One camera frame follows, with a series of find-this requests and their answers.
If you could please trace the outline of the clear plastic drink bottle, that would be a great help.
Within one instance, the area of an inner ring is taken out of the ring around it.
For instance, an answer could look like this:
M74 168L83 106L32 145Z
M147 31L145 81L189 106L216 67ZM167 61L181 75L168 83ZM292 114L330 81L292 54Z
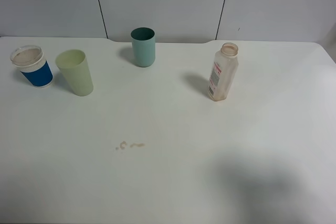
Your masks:
M208 84L208 94L213 101L225 100L238 68L238 46L224 43L215 54Z

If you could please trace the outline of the light green plastic cup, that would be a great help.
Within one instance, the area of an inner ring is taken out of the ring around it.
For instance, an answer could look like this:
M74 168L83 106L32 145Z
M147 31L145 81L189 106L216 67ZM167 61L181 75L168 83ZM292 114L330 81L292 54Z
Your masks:
M84 97L93 91L87 57L83 51L64 51L56 57L55 63L75 95Z

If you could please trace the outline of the teal plastic cup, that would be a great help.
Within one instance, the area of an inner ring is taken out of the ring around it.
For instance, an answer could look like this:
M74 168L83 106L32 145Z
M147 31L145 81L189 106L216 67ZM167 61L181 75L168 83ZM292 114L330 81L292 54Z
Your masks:
M155 62L155 32L139 27L131 32L132 50L139 67L149 67Z

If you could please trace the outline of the blue sleeved paper cup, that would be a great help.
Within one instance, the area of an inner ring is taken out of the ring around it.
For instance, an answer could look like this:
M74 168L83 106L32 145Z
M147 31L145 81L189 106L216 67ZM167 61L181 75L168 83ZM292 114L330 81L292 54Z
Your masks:
M15 68L35 87L50 85L53 74L39 46L27 45L15 49L10 60Z

